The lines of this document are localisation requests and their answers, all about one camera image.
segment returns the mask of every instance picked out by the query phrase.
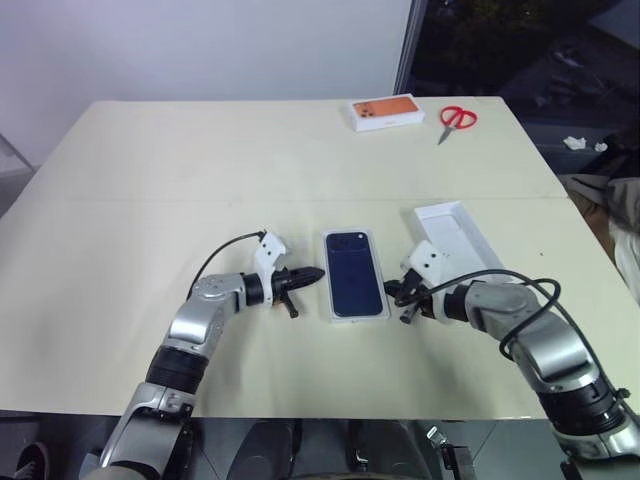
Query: shoe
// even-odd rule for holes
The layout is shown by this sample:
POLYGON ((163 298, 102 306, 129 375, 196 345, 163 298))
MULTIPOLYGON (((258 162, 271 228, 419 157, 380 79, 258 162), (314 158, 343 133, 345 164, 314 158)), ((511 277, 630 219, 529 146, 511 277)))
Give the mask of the shoe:
POLYGON ((16 480, 48 480, 49 455, 47 447, 43 443, 32 443, 22 450, 13 478, 16 480))

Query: cloth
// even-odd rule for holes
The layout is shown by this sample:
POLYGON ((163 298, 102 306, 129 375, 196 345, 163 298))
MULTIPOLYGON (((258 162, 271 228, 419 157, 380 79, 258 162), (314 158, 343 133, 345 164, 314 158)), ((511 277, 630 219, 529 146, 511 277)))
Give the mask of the cloth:
POLYGON ((607 183, 607 206, 618 223, 640 233, 640 178, 617 178, 607 183))
POLYGON ((574 190, 567 190, 567 194, 578 208, 584 221, 589 225, 607 256, 615 263, 614 243, 609 234, 609 214, 607 210, 574 190))
POLYGON ((567 192, 574 191, 591 202, 606 207, 605 192, 609 177, 603 175, 571 174, 558 175, 558 179, 567 192))
POLYGON ((615 242, 616 267, 640 305, 640 235, 620 228, 613 219, 609 221, 609 232, 615 242))

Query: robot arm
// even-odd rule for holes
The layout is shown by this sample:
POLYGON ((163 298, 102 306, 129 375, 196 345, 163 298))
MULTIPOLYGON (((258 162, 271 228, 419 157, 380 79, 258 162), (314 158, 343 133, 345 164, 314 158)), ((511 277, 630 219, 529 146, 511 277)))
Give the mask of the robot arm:
POLYGON ((286 254, 284 243, 266 233, 254 257, 257 273, 211 275, 195 283, 111 434, 100 458, 102 468, 87 480, 160 478, 229 318, 246 307, 278 301, 296 317, 288 291, 324 275, 315 267, 279 270, 286 254))
POLYGON ((421 310, 445 323, 468 322, 499 342, 506 342, 516 363, 552 423, 553 434, 572 459, 591 462, 633 456, 640 458, 637 416, 624 403, 623 392, 609 381, 577 330, 549 310, 541 310, 533 291, 514 283, 474 282, 451 293, 438 289, 444 256, 422 242, 405 259, 402 281, 385 284, 401 320, 410 323, 421 310), (527 322, 524 328, 520 325, 527 322), (514 328, 522 328, 511 335, 514 328))

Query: phone back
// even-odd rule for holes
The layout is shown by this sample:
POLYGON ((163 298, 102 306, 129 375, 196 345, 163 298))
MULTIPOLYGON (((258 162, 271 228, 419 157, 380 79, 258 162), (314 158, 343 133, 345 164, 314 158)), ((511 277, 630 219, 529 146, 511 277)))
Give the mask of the phone back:
POLYGON ((339 317, 383 313, 383 299, 367 234, 359 231, 330 233, 325 242, 334 313, 339 317))

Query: scissors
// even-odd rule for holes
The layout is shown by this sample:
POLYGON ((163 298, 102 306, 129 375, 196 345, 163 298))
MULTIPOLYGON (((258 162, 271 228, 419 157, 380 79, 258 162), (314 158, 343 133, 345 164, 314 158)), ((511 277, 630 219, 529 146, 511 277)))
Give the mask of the scissors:
POLYGON ((444 132, 440 137, 438 145, 444 142, 453 130, 463 130, 475 125, 478 121, 478 116, 471 110, 450 105, 444 107, 440 112, 440 121, 444 125, 444 132))

